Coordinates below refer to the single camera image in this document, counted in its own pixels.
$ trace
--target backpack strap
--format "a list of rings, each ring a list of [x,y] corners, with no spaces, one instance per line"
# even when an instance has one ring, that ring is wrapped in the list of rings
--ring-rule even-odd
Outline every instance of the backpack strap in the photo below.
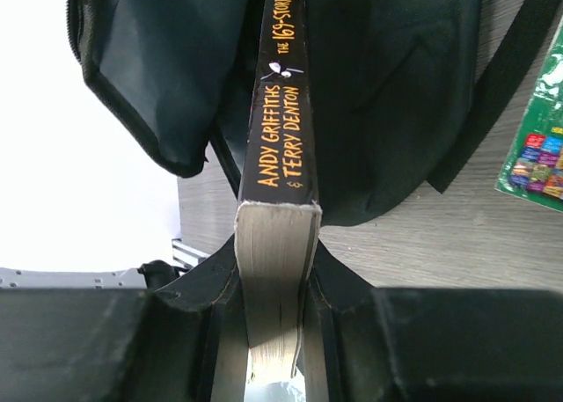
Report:
[[[501,117],[530,70],[561,0],[524,0],[493,59],[475,85],[473,105],[456,141],[428,176],[443,193]]]
[[[235,198],[238,198],[240,170],[238,169],[235,158],[232,156],[229,145],[225,141],[223,132],[221,131],[221,128],[219,128],[219,125],[217,125],[216,120],[213,120],[211,125],[211,137],[209,138],[209,142],[211,143],[211,148],[219,160],[219,165],[221,165],[221,168],[229,181],[231,191],[235,194]]]

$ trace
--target book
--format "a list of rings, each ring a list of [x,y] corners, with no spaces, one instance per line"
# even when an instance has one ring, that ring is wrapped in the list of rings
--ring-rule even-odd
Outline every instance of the book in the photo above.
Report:
[[[321,214],[304,0],[265,0],[235,221],[251,383],[296,373]]]
[[[563,32],[547,52],[496,188],[563,211]]]

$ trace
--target black backpack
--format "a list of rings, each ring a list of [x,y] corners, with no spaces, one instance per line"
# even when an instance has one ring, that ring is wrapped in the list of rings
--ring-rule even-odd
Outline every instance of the black backpack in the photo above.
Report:
[[[306,0],[323,223],[443,192],[515,93],[561,0],[525,0],[475,82],[481,0]],[[69,0],[84,81],[152,159],[235,193],[264,0]]]

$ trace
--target backpack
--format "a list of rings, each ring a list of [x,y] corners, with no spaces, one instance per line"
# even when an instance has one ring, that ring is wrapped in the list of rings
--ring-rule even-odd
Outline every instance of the backpack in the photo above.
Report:
[[[323,225],[444,192],[530,68],[561,0],[525,0],[484,73],[481,0],[306,0]],[[182,178],[209,143],[233,192],[245,159],[264,0],[68,0],[84,81]]]

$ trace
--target gray wooden surface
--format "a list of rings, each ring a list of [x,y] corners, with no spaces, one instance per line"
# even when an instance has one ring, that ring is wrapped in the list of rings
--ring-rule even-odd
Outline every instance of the gray wooden surface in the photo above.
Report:
[[[478,73],[521,2],[485,0]],[[324,228],[321,239],[329,250],[374,285],[563,289],[563,214],[494,190],[551,36],[510,106],[446,194],[424,184],[373,222]],[[179,182],[179,193],[184,241],[213,252],[232,233],[236,202],[211,151],[208,157],[201,175]]]

